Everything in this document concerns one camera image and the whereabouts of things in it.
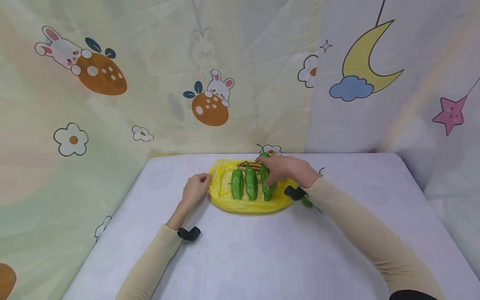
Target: blue cloud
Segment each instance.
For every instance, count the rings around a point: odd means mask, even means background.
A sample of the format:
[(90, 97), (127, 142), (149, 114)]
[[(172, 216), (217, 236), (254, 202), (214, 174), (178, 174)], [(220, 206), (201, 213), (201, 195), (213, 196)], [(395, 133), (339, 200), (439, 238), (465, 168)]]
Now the blue cloud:
[(357, 76), (347, 76), (339, 84), (330, 88), (330, 96), (333, 98), (342, 98), (343, 101), (350, 102), (356, 98), (366, 98), (373, 92), (373, 85), (368, 84), (365, 79)]

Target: white table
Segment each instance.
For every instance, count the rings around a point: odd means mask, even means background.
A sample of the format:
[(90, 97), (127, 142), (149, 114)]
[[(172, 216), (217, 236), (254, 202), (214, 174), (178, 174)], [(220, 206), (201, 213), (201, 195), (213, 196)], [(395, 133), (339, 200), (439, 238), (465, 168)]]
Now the white table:
[[(114, 299), (187, 178), (219, 158), (152, 158), (64, 295)], [(395, 154), (298, 154), (392, 228), (424, 260), (448, 299), (480, 299), (480, 282)], [(155, 300), (388, 299), (385, 283), (331, 220), (301, 202), (262, 216), (227, 213), (205, 200), (184, 227), (202, 231), (183, 242)]]

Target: yellow plastic bag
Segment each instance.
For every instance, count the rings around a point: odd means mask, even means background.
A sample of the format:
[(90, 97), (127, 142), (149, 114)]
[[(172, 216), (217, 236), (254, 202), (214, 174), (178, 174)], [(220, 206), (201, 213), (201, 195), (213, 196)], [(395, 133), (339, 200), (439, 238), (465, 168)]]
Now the yellow plastic bag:
[(292, 203), (292, 200), (283, 193), (285, 188), (289, 185), (297, 188), (296, 182), (291, 179), (279, 181), (277, 183), (277, 189), (273, 192), (270, 201), (264, 200), (261, 183), (258, 183), (258, 196), (255, 201), (250, 201), (248, 199), (245, 184), (243, 185), (242, 199), (233, 199), (230, 188), (232, 172), (238, 169), (239, 164), (244, 162), (255, 163), (252, 160), (219, 159), (212, 165), (209, 173), (213, 174), (213, 178), (209, 190), (213, 205), (231, 213), (262, 215), (285, 208)]

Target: yellow crescent moon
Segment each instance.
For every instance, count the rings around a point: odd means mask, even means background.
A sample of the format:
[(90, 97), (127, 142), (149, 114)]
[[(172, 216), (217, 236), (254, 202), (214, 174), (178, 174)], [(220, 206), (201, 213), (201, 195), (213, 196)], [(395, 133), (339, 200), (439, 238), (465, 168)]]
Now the yellow crescent moon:
[(379, 75), (370, 67), (373, 48), (395, 20), (383, 23), (364, 33), (350, 48), (343, 62), (343, 77), (357, 76), (373, 85), (373, 93), (383, 90), (397, 79), (403, 70), (391, 75)]

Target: leaf illustration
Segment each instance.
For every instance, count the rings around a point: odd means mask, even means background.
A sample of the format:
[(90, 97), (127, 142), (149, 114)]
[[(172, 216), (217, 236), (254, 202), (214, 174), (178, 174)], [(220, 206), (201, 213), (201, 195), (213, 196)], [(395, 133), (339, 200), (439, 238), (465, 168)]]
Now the leaf illustration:
[(105, 49), (105, 56), (110, 57), (111, 59), (114, 59), (117, 57), (117, 54), (115, 53), (115, 51), (113, 51), (113, 49), (107, 48)]
[(203, 89), (204, 87), (200, 81), (195, 82), (195, 92), (197, 92), (197, 94), (200, 94)]
[(183, 119), (185, 118), (183, 107), (172, 93), (168, 94), (168, 106), (170, 106), (170, 110), (173, 115), (177, 117), (180, 122), (183, 122)]
[(195, 97), (195, 93), (191, 91), (186, 91), (186, 92), (183, 92), (183, 96), (185, 98), (192, 99)]
[(102, 48), (100, 48), (100, 45), (94, 41), (93, 39), (89, 38), (89, 37), (86, 37), (85, 38), (85, 43), (87, 43), (87, 45), (94, 51), (98, 52), (98, 53), (102, 53)]

